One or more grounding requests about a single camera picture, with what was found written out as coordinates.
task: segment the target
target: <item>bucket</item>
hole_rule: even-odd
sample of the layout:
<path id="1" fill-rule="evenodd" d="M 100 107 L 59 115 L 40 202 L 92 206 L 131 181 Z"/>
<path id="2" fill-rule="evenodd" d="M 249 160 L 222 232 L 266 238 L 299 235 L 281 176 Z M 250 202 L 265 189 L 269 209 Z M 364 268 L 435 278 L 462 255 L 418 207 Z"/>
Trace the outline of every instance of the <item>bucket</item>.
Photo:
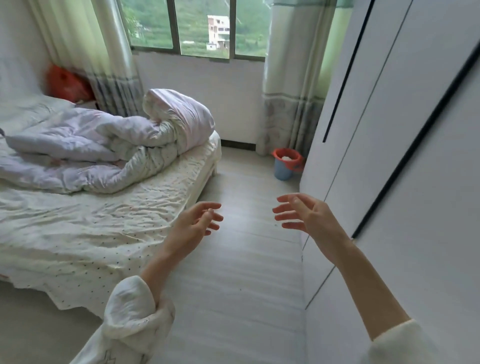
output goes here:
<path id="1" fill-rule="evenodd" d="M 279 148 L 272 154 L 275 157 L 274 175 L 278 180 L 286 181 L 291 178 L 294 171 L 303 170 L 303 157 L 296 150 Z M 283 160 L 282 157 L 288 157 L 290 160 Z"/>

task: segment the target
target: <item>baseboard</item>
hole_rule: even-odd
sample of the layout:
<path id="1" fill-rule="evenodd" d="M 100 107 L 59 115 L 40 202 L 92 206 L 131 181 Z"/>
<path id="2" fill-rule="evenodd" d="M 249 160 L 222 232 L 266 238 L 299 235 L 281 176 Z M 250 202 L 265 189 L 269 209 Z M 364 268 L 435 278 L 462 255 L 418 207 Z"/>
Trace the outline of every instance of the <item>baseboard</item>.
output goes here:
<path id="1" fill-rule="evenodd" d="M 245 150 L 253 150 L 255 151 L 256 144 L 252 143 L 242 143 L 242 142 L 234 142 L 232 140 L 224 140 L 221 139 L 222 146 L 226 146 L 228 148 L 236 148 L 236 149 L 245 149 Z"/>

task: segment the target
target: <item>window frame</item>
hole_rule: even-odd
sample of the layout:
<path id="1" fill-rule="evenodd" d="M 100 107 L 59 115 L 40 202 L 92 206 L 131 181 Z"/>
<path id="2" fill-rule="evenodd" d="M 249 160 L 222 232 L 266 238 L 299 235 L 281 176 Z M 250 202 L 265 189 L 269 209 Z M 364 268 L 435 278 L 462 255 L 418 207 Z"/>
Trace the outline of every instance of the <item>window frame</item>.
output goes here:
<path id="1" fill-rule="evenodd" d="M 243 60 L 243 61 L 257 61 L 265 62 L 265 57 L 260 56 L 249 56 L 244 54 L 235 53 L 235 38 L 237 30 L 237 0 L 230 0 L 230 45 L 229 45 L 229 57 L 228 58 L 218 58 L 218 57 L 205 57 L 205 56 L 192 56 L 188 54 L 182 54 L 180 49 L 180 37 L 178 32 L 177 24 L 177 13 L 175 11 L 175 0 L 167 0 L 167 9 L 168 9 L 168 20 L 170 22 L 170 33 L 172 35 L 172 44 L 173 48 L 158 48 L 158 47 L 144 47 L 144 46 L 133 46 L 130 42 L 130 37 L 126 31 L 125 16 L 123 14 L 123 7 L 121 0 L 117 0 L 117 6 L 120 12 L 120 17 L 122 20 L 123 28 L 125 29 L 125 35 L 128 39 L 128 44 L 132 51 L 136 52 L 156 52 L 156 53 L 168 53 L 168 54 L 177 54 L 184 57 L 197 57 L 197 58 L 207 58 L 212 61 L 230 61 L 230 60 Z"/>

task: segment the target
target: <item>white sleeve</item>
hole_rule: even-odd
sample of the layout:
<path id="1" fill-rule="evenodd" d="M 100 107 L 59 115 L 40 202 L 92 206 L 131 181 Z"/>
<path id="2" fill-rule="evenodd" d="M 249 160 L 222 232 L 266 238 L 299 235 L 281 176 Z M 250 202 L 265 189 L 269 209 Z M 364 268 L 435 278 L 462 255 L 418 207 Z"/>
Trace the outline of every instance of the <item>white sleeve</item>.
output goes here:
<path id="1" fill-rule="evenodd" d="M 439 364 L 440 354 L 420 325 L 410 320 L 377 337 L 362 363 Z"/>
<path id="2" fill-rule="evenodd" d="M 121 281 L 105 308 L 104 322 L 71 364 L 144 364 L 165 341 L 175 307 L 162 297 L 158 307 L 139 276 Z"/>

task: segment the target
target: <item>green hillside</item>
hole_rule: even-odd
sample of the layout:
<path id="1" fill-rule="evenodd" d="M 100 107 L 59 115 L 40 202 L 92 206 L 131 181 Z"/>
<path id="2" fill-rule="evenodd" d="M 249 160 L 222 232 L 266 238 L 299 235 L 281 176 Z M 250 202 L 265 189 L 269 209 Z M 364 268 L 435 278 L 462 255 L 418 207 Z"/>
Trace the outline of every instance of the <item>green hillside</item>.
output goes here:
<path id="1" fill-rule="evenodd" d="M 131 43 L 172 48 L 165 0 L 121 0 Z M 229 0 L 175 0 L 182 54 L 228 58 L 227 51 L 207 50 L 207 15 L 229 15 Z M 270 25 L 270 9 L 263 0 L 237 3 L 238 54 L 264 56 Z M 194 42 L 183 44 L 183 41 Z"/>

